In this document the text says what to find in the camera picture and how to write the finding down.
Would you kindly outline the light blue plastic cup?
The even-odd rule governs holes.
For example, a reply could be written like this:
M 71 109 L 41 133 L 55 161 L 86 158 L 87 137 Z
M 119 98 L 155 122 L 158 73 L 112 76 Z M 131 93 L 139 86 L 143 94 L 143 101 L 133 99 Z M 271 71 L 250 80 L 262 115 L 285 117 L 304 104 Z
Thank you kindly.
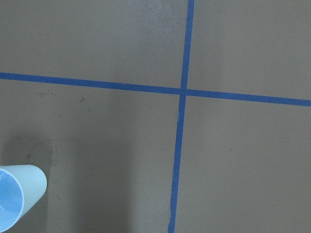
M 45 173 L 33 165 L 0 167 L 0 231 L 13 227 L 45 194 Z

